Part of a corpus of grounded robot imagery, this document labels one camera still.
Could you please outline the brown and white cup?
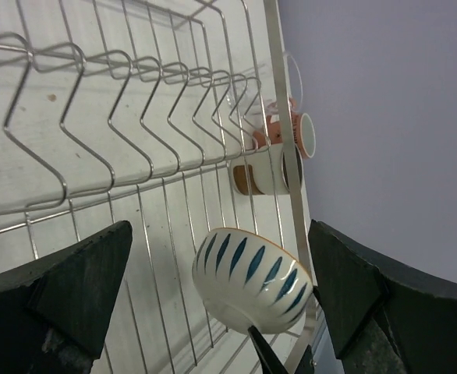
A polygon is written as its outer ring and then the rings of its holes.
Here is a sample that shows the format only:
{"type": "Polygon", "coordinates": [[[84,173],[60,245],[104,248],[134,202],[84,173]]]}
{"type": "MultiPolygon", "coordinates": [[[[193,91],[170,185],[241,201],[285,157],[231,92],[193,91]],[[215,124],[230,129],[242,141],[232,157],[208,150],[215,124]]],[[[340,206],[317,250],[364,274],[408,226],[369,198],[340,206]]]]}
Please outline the brown and white cup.
{"type": "Polygon", "coordinates": [[[264,152],[237,157],[229,163],[229,177],[235,190],[248,196],[287,195],[289,179],[285,169],[282,143],[270,145],[264,152]]]}

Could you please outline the pink mug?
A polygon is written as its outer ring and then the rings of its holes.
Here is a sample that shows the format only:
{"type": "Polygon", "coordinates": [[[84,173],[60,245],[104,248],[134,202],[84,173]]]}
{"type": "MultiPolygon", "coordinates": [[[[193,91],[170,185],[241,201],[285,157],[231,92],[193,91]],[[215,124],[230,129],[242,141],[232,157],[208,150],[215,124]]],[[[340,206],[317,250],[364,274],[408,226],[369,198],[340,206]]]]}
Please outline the pink mug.
{"type": "MultiPolygon", "coordinates": [[[[293,98],[289,98],[290,115],[294,143],[298,146],[299,152],[304,159],[310,159],[314,156],[316,150],[316,136],[314,124],[311,117],[304,112],[297,111],[297,103],[293,98]]],[[[268,102],[266,105],[265,127],[253,132],[257,141],[257,147],[270,144],[282,143],[282,126],[278,114],[278,104],[276,101],[268,102]]]]}

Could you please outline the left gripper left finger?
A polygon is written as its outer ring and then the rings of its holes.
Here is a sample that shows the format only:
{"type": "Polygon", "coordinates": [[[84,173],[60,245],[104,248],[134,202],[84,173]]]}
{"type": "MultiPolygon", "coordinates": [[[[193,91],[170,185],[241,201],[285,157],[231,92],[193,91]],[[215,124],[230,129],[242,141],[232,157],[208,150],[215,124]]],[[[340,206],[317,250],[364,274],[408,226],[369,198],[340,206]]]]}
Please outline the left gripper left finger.
{"type": "Polygon", "coordinates": [[[89,373],[101,357],[133,242],[118,221],[0,273],[0,373],[89,373]]]}

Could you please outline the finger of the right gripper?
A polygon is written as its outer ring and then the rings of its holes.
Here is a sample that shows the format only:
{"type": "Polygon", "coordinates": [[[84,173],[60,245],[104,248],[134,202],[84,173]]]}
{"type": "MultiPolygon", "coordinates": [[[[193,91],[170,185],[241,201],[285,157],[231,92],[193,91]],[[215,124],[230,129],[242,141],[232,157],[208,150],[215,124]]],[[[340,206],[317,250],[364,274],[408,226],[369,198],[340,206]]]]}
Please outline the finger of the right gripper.
{"type": "MultiPolygon", "coordinates": [[[[253,346],[260,360],[263,373],[270,374],[288,374],[289,371],[285,368],[278,356],[275,354],[269,343],[264,339],[260,331],[251,326],[248,329],[248,334],[253,342],[253,346]]],[[[299,360],[296,369],[296,374],[314,373],[312,348],[308,344],[304,349],[303,355],[299,360]]]]}

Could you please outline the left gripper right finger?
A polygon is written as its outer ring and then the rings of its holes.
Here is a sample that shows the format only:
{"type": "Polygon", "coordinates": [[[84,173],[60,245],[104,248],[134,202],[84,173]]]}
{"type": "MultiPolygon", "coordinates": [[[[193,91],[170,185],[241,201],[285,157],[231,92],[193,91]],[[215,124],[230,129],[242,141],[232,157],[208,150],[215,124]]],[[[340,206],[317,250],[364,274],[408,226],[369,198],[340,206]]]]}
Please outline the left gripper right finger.
{"type": "Polygon", "coordinates": [[[324,222],[311,222],[308,241],[314,295],[346,373],[457,373],[457,283],[324,222]]]}

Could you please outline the white blue-striped bowl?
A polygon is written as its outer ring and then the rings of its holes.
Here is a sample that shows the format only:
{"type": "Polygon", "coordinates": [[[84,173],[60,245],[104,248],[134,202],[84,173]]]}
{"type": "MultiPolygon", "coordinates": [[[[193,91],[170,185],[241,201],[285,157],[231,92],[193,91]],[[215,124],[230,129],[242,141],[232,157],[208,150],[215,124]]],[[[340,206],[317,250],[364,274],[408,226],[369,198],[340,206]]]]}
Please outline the white blue-striped bowl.
{"type": "Polygon", "coordinates": [[[192,265],[193,284],[204,308],[237,333],[252,326],[282,333],[305,312],[312,294],[309,272],[272,241],[238,228],[214,228],[192,265]]]}

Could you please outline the clear glass tumbler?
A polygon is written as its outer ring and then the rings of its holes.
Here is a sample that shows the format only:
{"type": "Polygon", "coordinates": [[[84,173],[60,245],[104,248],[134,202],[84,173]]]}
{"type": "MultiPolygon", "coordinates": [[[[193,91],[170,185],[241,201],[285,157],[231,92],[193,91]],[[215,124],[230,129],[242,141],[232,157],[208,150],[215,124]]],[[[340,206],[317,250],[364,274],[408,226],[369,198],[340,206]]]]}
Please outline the clear glass tumbler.
{"type": "MultiPolygon", "coordinates": [[[[303,80],[295,58],[283,51],[285,85],[289,107],[299,112],[303,105],[303,80]]],[[[263,115],[277,115],[278,104],[275,89],[275,74],[270,59],[257,63],[256,68],[247,68],[239,73],[226,100],[231,110],[237,109],[243,119],[260,122],[263,115]]]]}

